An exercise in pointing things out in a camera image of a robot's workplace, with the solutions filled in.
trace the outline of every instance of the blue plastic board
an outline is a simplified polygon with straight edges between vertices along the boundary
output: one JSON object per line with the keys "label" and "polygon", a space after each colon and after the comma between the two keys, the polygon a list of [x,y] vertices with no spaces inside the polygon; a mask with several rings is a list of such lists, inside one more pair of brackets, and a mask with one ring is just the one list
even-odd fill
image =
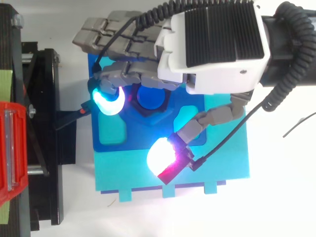
{"label": "blue plastic board", "polygon": [[[89,56],[89,65],[94,62]],[[182,93],[184,89],[180,88],[175,92]],[[178,128],[181,128],[181,123],[187,122],[192,115],[197,111],[208,110],[223,104],[230,102],[229,95],[214,95],[204,96],[204,108],[201,109],[198,104],[183,104],[183,106],[176,111],[179,114],[170,119],[170,123],[173,124],[173,128],[168,130],[173,132]],[[165,134],[164,126],[171,126],[170,124],[160,122],[168,119],[168,116],[161,119],[158,123],[150,123],[148,121],[137,120],[132,112],[130,118],[133,118],[137,123],[146,125],[150,130],[150,126],[158,126],[159,129],[151,130],[150,133],[144,136],[139,130],[135,130],[135,133],[131,133],[131,140],[137,140],[140,145],[138,147],[147,147],[146,149],[134,149],[121,150],[126,144],[128,137],[128,124],[121,117],[126,116],[125,119],[129,119],[126,115],[126,111],[120,113],[117,116],[104,117],[102,114],[94,111],[92,114],[92,126],[93,126],[93,143],[95,142],[102,145],[102,148],[106,151],[97,151],[94,153],[95,160],[95,176],[96,176],[96,190],[107,192],[119,192],[120,201],[131,200],[131,192],[135,189],[143,190],[150,189],[152,187],[162,186],[163,197],[174,197],[174,189],[178,185],[186,184],[204,184],[204,192],[206,194],[217,192],[217,181],[239,179],[249,177],[249,161],[248,161],[248,148],[247,148],[247,134],[246,127],[243,126],[229,142],[227,142],[218,152],[216,152],[204,165],[196,172],[192,172],[189,168],[185,168],[169,185],[163,185],[162,181],[157,178],[147,167],[147,152],[152,143],[162,135],[168,136],[170,133]],[[231,130],[239,123],[240,120],[232,121],[227,124],[218,126],[209,126],[206,129],[206,141],[201,145],[195,146],[190,144],[190,147],[196,158],[199,158],[208,153],[214,148]],[[125,132],[123,130],[118,131],[117,127],[126,126]]]}
{"label": "blue plastic board", "polygon": [[[104,59],[101,63],[101,66],[104,66],[111,64],[112,61]],[[129,102],[132,86],[126,86],[123,90],[126,101],[118,115],[104,115],[97,107],[92,111],[93,148],[96,152],[149,149],[158,138],[168,137],[185,125],[197,112],[205,110],[203,95],[189,95],[185,88],[181,87],[171,92],[165,112],[145,118]],[[144,95],[151,96],[143,98],[148,107],[149,102],[156,103],[157,92],[143,93]],[[201,146],[205,142],[206,131],[193,140],[190,146]]]}

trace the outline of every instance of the wire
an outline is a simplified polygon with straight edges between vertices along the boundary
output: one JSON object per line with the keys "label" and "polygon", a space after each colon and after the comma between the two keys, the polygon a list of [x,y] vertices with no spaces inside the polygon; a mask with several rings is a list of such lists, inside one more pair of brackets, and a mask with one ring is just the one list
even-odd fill
{"label": "wire", "polygon": [[192,170],[196,171],[198,168],[201,167],[201,165],[206,162],[206,160],[213,155],[215,152],[217,152],[226,142],[229,141],[229,139],[247,122],[247,120],[255,113],[258,109],[262,107],[262,103],[259,103],[255,108],[253,108],[240,122],[239,124],[228,134],[212,151],[207,153],[205,156],[197,159],[193,165]]}
{"label": "wire", "polygon": [[127,27],[129,27],[133,21],[135,21],[137,19],[137,16],[134,16],[132,18],[130,18],[125,25],[122,26],[122,28],[120,28],[118,30],[118,32],[115,33],[115,35],[113,35],[113,37],[110,39],[110,41],[103,47],[103,49],[101,50],[98,59],[96,60],[95,64],[99,64],[103,55],[105,54],[105,52],[109,49],[109,47],[112,45],[112,43],[127,29]]}
{"label": "wire", "polygon": [[77,119],[80,119],[80,118],[87,116],[89,114],[91,114],[91,111],[85,111],[84,109],[74,111],[74,112],[62,117],[61,119],[59,119],[55,123],[55,130],[58,131],[58,130],[66,127],[67,125],[73,123]]}
{"label": "wire", "polygon": [[283,135],[283,138],[285,138],[288,134],[291,133],[291,131],[293,131],[298,125],[300,125],[301,123],[305,122],[306,120],[308,120],[310,117],[316,115],[316,113],[313,113],[309,116],[307,116],[306,118],[302,119],[301,121],[299,121],[294,127],[292,127],[286,134]]}
{"label": "wire", "polygon": [[212,151],[207,153],[204,158],[207,159],[211,155],[213,155],[215,152],[217,152],[244,124],[245,122],[255,113],[258,109],[260,109],[262,106],[262,102],[258,104],[255,108],[252,109],[243,119],[240,121],[240,123],[230,132],[230,134],[227,135]]}

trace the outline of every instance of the black cable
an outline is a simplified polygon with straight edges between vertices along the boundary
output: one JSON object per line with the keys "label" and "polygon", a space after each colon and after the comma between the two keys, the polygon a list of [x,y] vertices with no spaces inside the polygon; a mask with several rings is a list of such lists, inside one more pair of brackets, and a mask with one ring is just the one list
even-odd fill
{"label": "black cable", "polygon": [[239,124],[209,153],[205,156],[197,159],[193,164],[193,171],[196,171],[206,160],[217,152],[229,139],[246,123],[246,121],[255,113],[258,109],[262,107],[262,102],[259,103],[255,108],[253,108],[240,122]]}
{"label": "black cable", "polygon": [[112,36],[112,38],[110,39],[110,41],[103,47],[103,49],[101,50],[98,59],[96,60],[96,64],[99,64],[102,57],[104,56],[105,52],[109,49],[109,47],[112,45],[112,43],[114,43],[114,41],[116,41],[116,39],[127,29],[127,27],[129,27],[133,21],[135,21],[137,19],[137,16],[134,16],[132,18],[130,18],[125,25],[122,26],[122,28],[120,28],[115,35]]}
{"label": "black cable", "polygon": [[309,116],[307,116],[306,118],[302,119],[301,121],[299,121],[294,127],[292,127],[286,134],[283,135],[283,138],[285,138],[288,134],[291,133],[291,131],[293,131],[298,125],[300,125],[301,123],[305,122],[306,120],[308,120],[310,117],[316,115],[316,113],[313,113]]}
{"label": "black cable", "polygon": [[59,119],[58,121],[56,121],[55,130],[58,131],[66,127],[67,125],[71,124],[72,122],[76,121],[77,119],[80,119],[89,114],[91,114],[91,111],[82,111],[82,109],[74,111],[71,114],[68,114],[62,117],[61,119]]}
{"label": "black cable", "polygon": [[316,56],[316,31],[302,7],[286,1],[277,8],[275,18],[285,21],[302,46],[295,55],[288,73],[264,99],[262,108],[267,112],[274,111],[304,79]]}

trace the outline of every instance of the blue puzzle board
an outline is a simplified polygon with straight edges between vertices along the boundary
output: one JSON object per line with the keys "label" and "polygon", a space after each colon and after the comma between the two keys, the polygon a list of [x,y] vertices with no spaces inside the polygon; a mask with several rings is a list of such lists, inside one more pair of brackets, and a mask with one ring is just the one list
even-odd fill
{"label": "blue puzzle board", "polygon": [[[95,56],[89,55],[89,67],[92,66],[95,59]],[[102,66],[111,63],[109,59],[105,58],[103,59]],[[194,105],[183,105],[179,110],[180,116],[179,114],[176,116],[173,115],[178,122],[170,122],[170,124],[175,125],[175,127],[171,129],[171,132],[181,128],[197,111],[200,111],[201,103],[200,100],[197,99],[197,101],[198,102]],[[203,96],[203,102],[204,108],[202,110],[208,110],[229,103],[230,96]],[[128,148],[126,146],[127,135],[122,136],[122,130],[119,132],[116,131],[116,127],[127,127],[126,122],[121,118],[124,116],[126,116],[124,119],[129,118],[128,115],[124,113],[105,118],[97,109],[92,113],[97,191],[102,191],[103,193],[119,192],[120,201],[130,201],[132,191],[162,187],[162,196],[168,198],[175,196],[175,188],[179,187],[179,185],[189,184],[188,187],[191,187],[194,186],[194,184],[204,184],[205,194],[213,194],[217,192],[218,181],[249,177],[246,126],[243,126],[229,142],[210,157],[197,171],[192,172],[189,168],[185,168],[170,184],[164,185],[162,181],[148,169],[146,161],[149,147],[158,136],[165,134],[163,133],[164,127],[161,127],[159,122],[150,124],[148,121],[142,122],[133,116],[130,117],[136,120],[137,123],[145,124],[148,127],[157,126],[157,130],[160,129],[161,133],[157,135],[151,132],[148,133],[145,138],[143,134],[140,134],[135,129],[134,134],[130,136],[132,139],[137,140],[137,143],[140,143],[140,145],[138,145],[138,149]],[[195,158],[199,158],[212,150],[239,122],[240,120],[236,120],[223,125],[209,126],[205,131],[205,137],[200,135],[195,140],[195,144],[190,144]],[[169,126],[169,129],[166,129],[166,131],[170,131],[170,125],[167,124],[165,126]]]}

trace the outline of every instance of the robotic hand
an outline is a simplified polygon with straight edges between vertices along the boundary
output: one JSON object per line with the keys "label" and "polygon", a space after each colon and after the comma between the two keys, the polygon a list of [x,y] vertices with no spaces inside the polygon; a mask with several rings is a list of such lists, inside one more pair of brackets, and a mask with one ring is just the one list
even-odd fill
{"label": "robotic hand", "polygon": [[[189,94],[231,94],[230,104],[198,113],[153,145],[148,165],[168,184],[184,167],[199,168],[260,107],[274,111],[303,79],[315,83],[312,16],[314,11],[289,2],[275,16],[262,17],[247,0],[170,0],[143,14],[115,11],[108,19],[88,18],[73,43],[99,55],[88,82],[94,100],[97,95],[115,102],[123,94],[119,88],[136,83],[170,91],[185,84]],[[101,70],[103,56],[115,62]],[[259,82],[276,86],[217,147],[194,161],[188,144],[208,125],[241,118]],[[171,147],[165,156],[170,159],[159,169],[155,160],[161,159],[162,144]]]}

